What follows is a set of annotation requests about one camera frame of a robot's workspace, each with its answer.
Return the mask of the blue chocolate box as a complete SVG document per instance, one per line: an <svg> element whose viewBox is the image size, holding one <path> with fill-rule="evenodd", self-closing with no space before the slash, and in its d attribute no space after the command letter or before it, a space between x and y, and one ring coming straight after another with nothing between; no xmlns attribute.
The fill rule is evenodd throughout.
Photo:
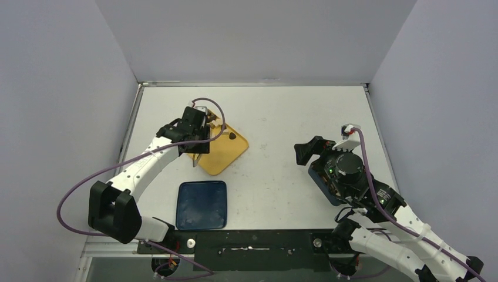
<svg viewBox="0 0 498 282"><path fill-rule="evenodd" d="M314 183L318 186L322 194L328 199L328 201L333 206L340 206L342 202L340 202L336 197L334 197L328 190L327 182L319 175L317 170L314 169L314 166L311 164L308 167L308 174Z"/></svg>

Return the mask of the metal tweezers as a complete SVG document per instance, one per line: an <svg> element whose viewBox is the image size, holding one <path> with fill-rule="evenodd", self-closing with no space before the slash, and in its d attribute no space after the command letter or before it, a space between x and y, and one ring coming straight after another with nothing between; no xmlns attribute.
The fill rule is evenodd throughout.
<svg viewBox="0 0 498 282"><path fill-rule="evenodd" d="M193 154L193 155L192 155L193 167L198 166L198 163L199 163L199 161L200 161L201 157L202 157L202 154L201 154L201 153L198 153L198 154Z"/></svg>

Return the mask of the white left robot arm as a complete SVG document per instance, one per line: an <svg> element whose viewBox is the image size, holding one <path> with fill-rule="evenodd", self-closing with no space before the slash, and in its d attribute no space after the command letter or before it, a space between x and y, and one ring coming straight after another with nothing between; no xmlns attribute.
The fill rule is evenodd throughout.
<svg viewBox="0 0 498 282"><path fill-rule="evenodd" d="M162 253L175 247L173 225L140 214L137 202L161 171L183 153L207 154L211 129L208 109L188 106L180 118L161 127L143 158L108 180L90 188L89 226L123 244L150 240Z"/></svg>

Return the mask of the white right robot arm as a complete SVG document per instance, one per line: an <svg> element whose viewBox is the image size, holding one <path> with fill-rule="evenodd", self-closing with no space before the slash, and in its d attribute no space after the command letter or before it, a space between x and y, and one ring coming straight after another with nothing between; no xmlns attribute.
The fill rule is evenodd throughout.
<svg viewBox="0 0 498 282"><path fill-rule="evenodd" d="M308 172L329 202L343 204L329 240L315 240L325 251L367 254L413 281L481 279L483 262L448 245L389 185L376 180L354 153L357 136L340 142L321 136L294 145L296 163Z"/></svg>

